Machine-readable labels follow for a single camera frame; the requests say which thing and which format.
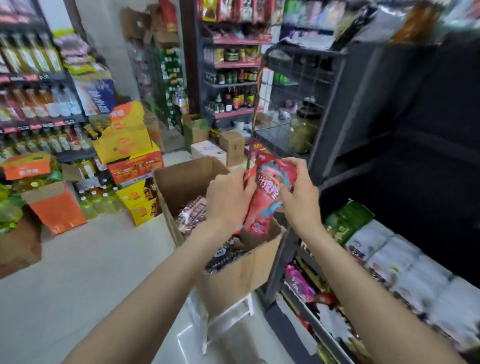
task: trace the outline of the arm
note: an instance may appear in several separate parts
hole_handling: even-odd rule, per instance
[[[311,250],[329,285],[376,364],[461,364],[465,362],[438,334],[400,304],[337,244],[322,226],[318,189],[303,159],[297,166],[291,194],[282,186],[280,198],[288,222]]]
[[[65,364],[151,363],[197,277],[245,217],[255,191],[243,171],[217,176],[207,190],[207,219],[109,313]]]

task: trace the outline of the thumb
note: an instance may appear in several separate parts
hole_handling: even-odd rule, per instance
[[[288,187],[284,184],[280,185],[280,200],[283,201],[284,204],[288,204],[293,199],[293,195],[288,190]]]
[[[247,180],[247,185],[245,186],[245,197],[250,201],[252,199],[253,193],[257,189],[257,183],[255,182],[255,176],[250,176]]]

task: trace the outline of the floor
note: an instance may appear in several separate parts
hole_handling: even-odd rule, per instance
[[[164,156],[165,165],[190,159]],[[52,239],[42,232],[42,261],[0,280],[0,358],[5,364],[57,364],[152,270],[173,252],[160,215],[135,228],[127,211],[101,215]],[[209,346],[205,356],[184,355],[177,336],[192,324],[186,306],[154,363],[293,364],[266,322],[255,314]]]

